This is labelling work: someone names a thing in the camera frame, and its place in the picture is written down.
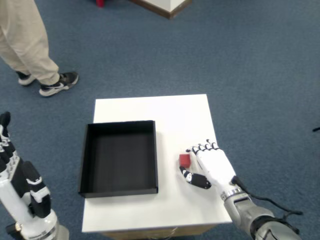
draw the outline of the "red object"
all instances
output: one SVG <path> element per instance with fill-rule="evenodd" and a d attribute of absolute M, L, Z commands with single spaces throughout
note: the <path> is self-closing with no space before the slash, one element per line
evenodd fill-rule
<path fill-rule="evenodd" d="M 95 0 L 96 5 L 100 8 L 102 8 L 105 5 L 105 0 Z"/>
<path fill-rule="evenodd" d="M 179 164 L 180 167 L 189 168 L 191 161 L 190 161 L 190 155 L 189 154 L 180 154 L 179 155 Z"/>

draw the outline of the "black cable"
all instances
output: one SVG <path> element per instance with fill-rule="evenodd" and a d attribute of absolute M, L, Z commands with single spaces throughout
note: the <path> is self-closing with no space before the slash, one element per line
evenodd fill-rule
<path fill-rule="evenodd" d="M 278 203 L 276 203 L 275 201 L 273 201 L 272 199 L 268 198 L 268 197 L 262 197 L 262 196 L 257 196 L 252 194 L 251 192 L 249 192 L 247 190 L 247 188 L 245 187 L 245 185 L 241 182 L 241 180 L 239 179 L 238 176 L 234 176 L 231 180 L 232 184 L 236 184 L 238 185 L 243 191 L 245 191 L 248 195 L 250 195 L 251 197 L 258 199 L 258 200 L 262 200 L 262 201 L 267 201 L 269 203 L 272 203 L 274 206 L 278 207 L 279 209 L 282 209 L 284 211 L 286 211 L 287 213 L 283 215 L 283 219 L 286 220 L 287 217 L 289 215 L 295 214 L 295 215 L 303 215 L 304 213 L 302 211 L 296 211 L 296 210 L 291 210 L 286 208 L 285 206 L 282 206 Z"/>

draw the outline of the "white furniture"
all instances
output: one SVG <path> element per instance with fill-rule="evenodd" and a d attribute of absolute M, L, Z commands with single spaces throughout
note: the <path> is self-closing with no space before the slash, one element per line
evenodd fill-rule
<path fill-rule="evenodd" d="M 230 223 L 215 188 L 188 184 L 179 172 L 179 154 L 216 140 L 207 95 L 97 99 L 94 123 L 154 120 L 158 194 L 87 198 L 82 231 L 116 232 Z M 195 161 L 194 172 L 201 173 Z"/>

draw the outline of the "leg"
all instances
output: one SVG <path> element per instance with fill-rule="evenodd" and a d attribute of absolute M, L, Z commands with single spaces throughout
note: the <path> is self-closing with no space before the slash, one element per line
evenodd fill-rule
<path fill-rule="evenodd" d="M 29 75 L 29 70 L 17 56 L 15 51 L 9 46 L 4 33 L 0 27 L 0 57 L 16 72 Z"/>
<path fill-rule="evenodd" d="M 59 68 L 49 58 L 46 29 L 34 0 L 0 0 L 0 27 L 8 45 L 41 84 L 59 81 Z"/>

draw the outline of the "sneaker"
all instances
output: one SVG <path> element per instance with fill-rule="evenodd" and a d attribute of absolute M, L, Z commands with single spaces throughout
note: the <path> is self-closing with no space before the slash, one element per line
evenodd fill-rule
<path fill-rule="evenodd" d="M 79 79 L 79 75 L 76 72 L 66 72 L 60 74 L 60 79 L 57 83 L 53 85 L 43 85 L 41 84 L 41 88 L 39 93 L 43 97 L 49 97 L 51 95 L 57 94 L 62 90 L 68 90 L 72 88 Z"/>
<path fill-rule="evenodd" d="M 34 80 L 36 80 L 36 78 L 34 76 L 32 76 L 31 74 L 25 75 L 24 73 L 22 73 L 20 71 L 16 71 L 16 74 L 18 74 L 18 76 L 19 76 L 18 83 L 22 86 L 28 86 L 28 85 L 32 84 L 32 82 Z"/>

